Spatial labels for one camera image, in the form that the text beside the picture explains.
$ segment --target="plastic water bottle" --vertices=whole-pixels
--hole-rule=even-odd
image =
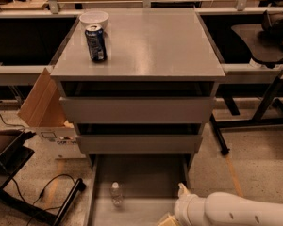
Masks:
[[[123,192],[119,183],[114,182],[110,188],[110,195],[114,206],[120,207],[123,203]]]

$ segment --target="gray drawer cabinet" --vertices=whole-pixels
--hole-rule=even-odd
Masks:
[[[91,61],[78,24],[51,76],[92,164],[86,225],[154,225],[189,181],[225,74],[192,9],[106,12],[108,59]],[[113,181],[122,210],[110,204]]]

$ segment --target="blue can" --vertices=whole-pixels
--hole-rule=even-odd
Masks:
[[[104,61],[107,58],[104,29],[100,24],[91,24],[86,27],[85,35],[91,59],[94,62]]]

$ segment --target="can lid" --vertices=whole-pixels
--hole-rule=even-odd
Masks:
[[[102,28],[102,26],[100,24],[90,24],[88,26],[86,26],[86,30],[88,31],[98,31]]]

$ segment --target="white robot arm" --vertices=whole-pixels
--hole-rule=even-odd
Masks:
[[[283,226],[283,204],[255,202],[217,192],[199,198],[179,184],[175,218],[180,226]]]

